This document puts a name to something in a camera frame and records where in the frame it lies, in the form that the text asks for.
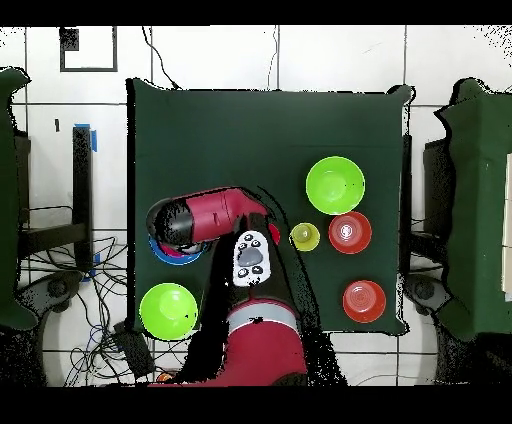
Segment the blue tape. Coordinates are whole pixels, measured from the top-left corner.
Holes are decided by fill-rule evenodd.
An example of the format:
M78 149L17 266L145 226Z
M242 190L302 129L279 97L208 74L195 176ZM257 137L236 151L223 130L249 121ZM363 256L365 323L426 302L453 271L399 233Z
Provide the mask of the blue tape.
M92 263L93 263L93 265L98 265L100 262L101 262L100 254L96 253L92 259ZM87 275L87 277L84 277L82 279L83 283L87 283L88 281L91 281L92 277L96 277L96 270L91 269L91 270L89 270L89 272L86 275Z
M91 131L91 150L93 152L98 151L98 146L96 144L96 130Z
M167 256L162 251L162 249L160 249L160 246L158 246L158 243L156 242L156 240L154 238L152 238L151 236L149 236L149 245L150 245L153 253L156 255L156 257L169 265L187 265L191 262L194 262L197 258L199 258L199 256L201 256L201 253L203 253L203 251L201 250L200 252L194 253L193 255L187 255L187 256L181 256L179 258L173 258L172 256Z

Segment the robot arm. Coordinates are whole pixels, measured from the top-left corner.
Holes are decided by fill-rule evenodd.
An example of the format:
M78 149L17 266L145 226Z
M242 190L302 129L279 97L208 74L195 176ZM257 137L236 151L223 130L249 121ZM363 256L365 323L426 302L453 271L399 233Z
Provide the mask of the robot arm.
M218 196L219 193L220 197L206 199L202 207L199 199L204 195L195 195L195 200L181 198L182 208L178 214L173 212L176 209L160 202L160 211L152 211L151 217L148 216L148 228L154 229L157 239L160 237L161 242L172 246L176 246L177 241L205 241L197 234L204 234L208 239L220 238L214 252L211 285L216 284L217 288L220 284L225 285L225 299L216 299L216 302L226 302L227 339L223 366L214 378L204 382L153 386L306 384L307 370L297 310L268 227L268 214L263 206L247 198L239 189L208 194ZM204 212L207 204L213 205L216 212ZM169 222L173 216L191 217L188 219L191 228L178 227L176 221ZM208 315L203 318L200 332L208 332Z

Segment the table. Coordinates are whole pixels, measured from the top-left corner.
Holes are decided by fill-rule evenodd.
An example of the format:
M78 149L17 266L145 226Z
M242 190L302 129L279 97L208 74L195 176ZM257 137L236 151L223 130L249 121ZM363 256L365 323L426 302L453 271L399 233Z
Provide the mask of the table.
M446 283L453 299L439 313L452 336L512 333L512 302L501 289L507 154L512 152L512 98L474 79L440 112L449 125L455 167L452 229L446 244Z
M221 186L268 190L290 224L311 222L319 246L303 253L325 331L403 334L396 316L403 106L411 89L389 93L169 91L128 80L128 321L142 331L138 307L162 282L187 287L202 302L211 252L186 266L170 266L150 250L146 213L158 200ZM326 156L356 162L366 178L357 211L372 224L368 248L342 255L329 243L332 216L318 212L305 193L311 166ZM283 234L286 257L293 251ZM370 324L350 320L340 305L354 280L378 282L387 298L384 314Z

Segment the grout line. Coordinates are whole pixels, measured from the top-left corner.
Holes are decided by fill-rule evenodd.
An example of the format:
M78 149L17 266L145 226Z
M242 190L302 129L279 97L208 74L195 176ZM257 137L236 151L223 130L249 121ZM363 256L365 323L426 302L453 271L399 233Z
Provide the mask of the grout line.
M156 343L154 340L152 340L152 342L153 342L153 348L152 348L153 359L154 359L155 354L169 353L170 355L172 355L172 352L170 352L169 350L156 350L155 349ZM43 352L71 353L71 350L72 349L67 349L67 350L66 349L43 349ZM174 353L188 353L188 351L187 350L174 350ZM336 355L396 355L396 352L341 352L341 351L335 351L334 353ZM432 353L432 352L429 352L429 353L426 353L426 352L400 352L399 354L400 355L416 355L416 356L437 356L437 353Z
M126 228L93 228L91 231L128 231Z
M174 350L174 353L187 353L186 350ZM169 350L155 350L154 353L171 353ZM343 351L334 351L336 355L396 355L396 352L343 352ZM400 352L400 355L430 355L434 356L437 353L421 353L421 352Z
M403 84L405 85L405 75L407 71L407 25L404 28L404 80Z
M126 106L126 103L56 103L56 102L27 102L25 103L12 103L13 106Z
M437 356L437 352L398 352L400 355L425 355L425 356Z
M279 90L279 56L281 55L281 25L277 26L277 89Z
M442 107L445 107L446 105L409 105L409 107L432 107L432 108L442 108Z
M396 386L398 386L398 374L400 367L400 337L396 337Z
M152 350L153 350L153 364L155 365L155 368L153 368L153 383L156 382L156 364L155 364L155 341L154 340L151 340L151 344L152 344Z
M28 68L28 50L27 50L27 27L25 27L25 31L24 31L24 44L25 44L25 73L28 75L28 72L27 72L27 68ZM28 84L25 85L25 131L26 133L28 134L28 105L27 105L27 101L28 101ZM29 211L29 214L28 214L28 222L27 222L27 226L28 226L28 229L30 230L30 211ZM30 267L30 256L28 257L28 260L27 260L27 264L28 264L28 284L32 284L32 271L31 271L31 267Z
M153 26L149 27L149 39L151 40L150 42L153 46ZM151 84L153 84L153 49L150 48L149 50L151 51Z

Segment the bowl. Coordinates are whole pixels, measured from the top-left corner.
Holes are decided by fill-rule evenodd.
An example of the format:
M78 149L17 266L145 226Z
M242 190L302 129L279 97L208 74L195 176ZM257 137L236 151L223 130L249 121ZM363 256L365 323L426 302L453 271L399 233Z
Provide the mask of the bowl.
M311 204L327 215L342 215L363 198L364 175L350 159L330 156L317 162L306 178L306 194Z
M309 222L301 222L293 227L290 243L294 243L300 252L309 252L320 243L320 231Z
M382 287L373 281L354 281L343 293L343 309L353 321L367 324L384 313L386 295Z
M366 249L371 238L370 221L360 212L339 215L329 225L329 241L341 253L359 253Z
M160 340L184 338L197 321L197 302L180 284L161 283L142 298L139 314L144 328Z

